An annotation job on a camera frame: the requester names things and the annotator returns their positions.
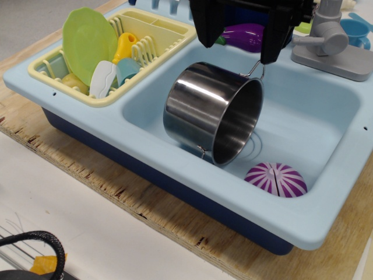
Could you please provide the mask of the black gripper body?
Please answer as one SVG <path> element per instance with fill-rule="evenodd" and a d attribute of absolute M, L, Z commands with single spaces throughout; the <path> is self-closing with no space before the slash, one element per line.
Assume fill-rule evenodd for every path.
<path fill-rule="evenodd" d="M 235 6 L 255 12 L 266 13 L 269 19 L 307 21 L 314 11 L 313 1 L 190 1 L 193 16 L 224 21 L 226 6 Z"/>

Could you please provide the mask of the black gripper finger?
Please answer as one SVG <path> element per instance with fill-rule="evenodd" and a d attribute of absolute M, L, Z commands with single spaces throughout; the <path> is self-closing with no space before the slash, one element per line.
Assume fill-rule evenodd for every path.
<path fill-rule="evenodd" d="M 277 61 L 281 50 L 288 44 L 294 30 L 293 10 L 270 10 L 263 32 L 261 63 Z"/>
<path fill-rule="evenodd" d="M 210 48 L 224 29 L 223 5 L 191 5 L 193 22 L 199 41 Z"/>

